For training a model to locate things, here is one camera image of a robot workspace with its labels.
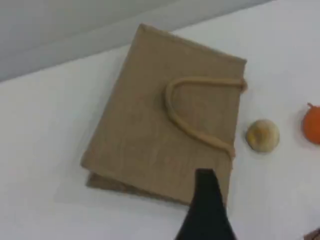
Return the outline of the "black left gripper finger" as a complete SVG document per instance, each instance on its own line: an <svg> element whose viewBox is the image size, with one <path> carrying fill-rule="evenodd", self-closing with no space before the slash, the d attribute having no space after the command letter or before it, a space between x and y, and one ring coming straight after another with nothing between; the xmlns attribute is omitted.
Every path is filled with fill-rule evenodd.
<svg viewBox="0 0 320 240"><path fill-rule="evenodd" d="M177 240L235 240L222 193L212 169L195 171L195 188Z"/></svg>

